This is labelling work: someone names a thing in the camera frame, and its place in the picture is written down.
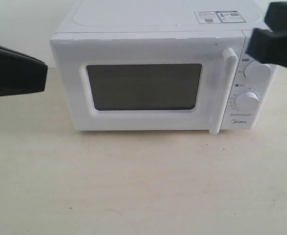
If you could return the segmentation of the white microwave door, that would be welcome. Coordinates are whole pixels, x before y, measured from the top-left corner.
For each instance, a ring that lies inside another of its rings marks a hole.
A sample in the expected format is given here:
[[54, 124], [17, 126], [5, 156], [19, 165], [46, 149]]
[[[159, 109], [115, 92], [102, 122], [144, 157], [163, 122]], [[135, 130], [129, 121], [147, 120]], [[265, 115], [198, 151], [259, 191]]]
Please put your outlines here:
[[55, 34], [50, 46], [79, 131], [222, 129], [240, 31]]

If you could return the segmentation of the white microwave oven body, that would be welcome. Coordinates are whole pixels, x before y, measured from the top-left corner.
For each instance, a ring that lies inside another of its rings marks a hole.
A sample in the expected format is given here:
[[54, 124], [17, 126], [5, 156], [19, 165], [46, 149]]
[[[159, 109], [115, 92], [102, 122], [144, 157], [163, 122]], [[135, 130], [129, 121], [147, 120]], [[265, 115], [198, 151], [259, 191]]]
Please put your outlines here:
[[[238, 11], [245, 23], [199, 24], [194, 12]], [[54, 33], [185, 33], [240, 31], [245, 43], [227, 101], [221, 130], [247, 130], [254, 127], [272, 84], [276, 66], [269, 64], [272, 75], [263, 83], [249, 83], [245, 67], [256, 61], [246, 50], [253, 29], [266, 29], [264, 11], [251, 0], [80, 0]], [[240, 111], [236, 97], [254, 92], [259, 106]]]

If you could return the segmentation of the upper white control knob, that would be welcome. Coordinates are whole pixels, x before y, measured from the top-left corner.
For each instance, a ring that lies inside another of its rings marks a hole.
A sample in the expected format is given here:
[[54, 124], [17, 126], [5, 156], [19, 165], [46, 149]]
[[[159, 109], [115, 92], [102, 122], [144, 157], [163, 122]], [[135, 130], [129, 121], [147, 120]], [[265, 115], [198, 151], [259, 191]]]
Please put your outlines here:
[[258, 61], [249, 63], [244, 69], [244, 76], [249, 83], [263, 83], [272, 75], [269, 64], [261, 64]]

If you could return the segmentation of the white control knob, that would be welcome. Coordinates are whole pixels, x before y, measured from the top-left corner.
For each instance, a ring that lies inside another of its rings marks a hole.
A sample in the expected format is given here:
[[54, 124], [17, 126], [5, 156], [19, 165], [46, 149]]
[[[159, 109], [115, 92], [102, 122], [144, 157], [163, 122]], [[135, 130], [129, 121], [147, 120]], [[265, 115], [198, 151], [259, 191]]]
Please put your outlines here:
[[244, 69], [244, 76], [249, 83], [263, 83], [272, 75], [269, 64], [261, 64], [258, 61], [249, 63]]
[[240, 111], [254, 111], [259, 106], [259, 99], [254, 92], [243, 92], [236, 97], [235, 106]]

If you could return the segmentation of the white and blue label sticker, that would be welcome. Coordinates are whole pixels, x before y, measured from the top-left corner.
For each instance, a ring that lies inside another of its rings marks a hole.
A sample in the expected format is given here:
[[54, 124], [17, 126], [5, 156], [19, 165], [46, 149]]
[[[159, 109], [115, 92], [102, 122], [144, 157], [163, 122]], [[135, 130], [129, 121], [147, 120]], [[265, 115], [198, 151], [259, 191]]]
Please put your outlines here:
[[246, 20], [238, 11], [198, 11], [194, 12], [199, 24], [236, 24]]

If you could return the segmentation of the lower white control knob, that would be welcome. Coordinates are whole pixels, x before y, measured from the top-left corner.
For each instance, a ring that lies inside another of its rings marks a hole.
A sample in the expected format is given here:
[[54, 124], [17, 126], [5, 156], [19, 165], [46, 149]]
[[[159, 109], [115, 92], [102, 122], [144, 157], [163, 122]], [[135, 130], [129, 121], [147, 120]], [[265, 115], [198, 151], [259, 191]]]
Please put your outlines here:
[[236, 97], [235, 106], [240, 111], [254, 111], [259, 106], [259, 99], [254, 92], [243, 92]]

